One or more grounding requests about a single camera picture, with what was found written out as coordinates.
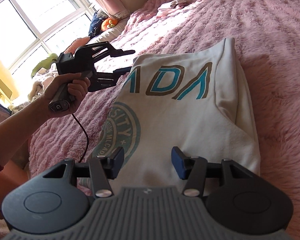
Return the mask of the person's left forearm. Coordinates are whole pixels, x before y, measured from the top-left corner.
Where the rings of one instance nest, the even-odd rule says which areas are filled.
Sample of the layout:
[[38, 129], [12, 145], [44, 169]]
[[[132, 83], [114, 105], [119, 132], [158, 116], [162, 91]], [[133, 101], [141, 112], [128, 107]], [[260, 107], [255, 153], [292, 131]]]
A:
[[41, 96], [0, 123], [0, 166], [5, 166], [22, 144], [49, 118], [51, 98]]

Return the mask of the person's left hand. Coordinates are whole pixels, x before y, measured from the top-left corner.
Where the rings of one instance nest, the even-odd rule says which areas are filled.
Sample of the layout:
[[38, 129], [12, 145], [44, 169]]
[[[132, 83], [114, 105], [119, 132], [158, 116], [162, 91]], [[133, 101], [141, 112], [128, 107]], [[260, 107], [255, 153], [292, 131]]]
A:
[[73, 114], [88, 93], [92, 71], [62, 74], [48, 85], [42, 98], [50, 118]]

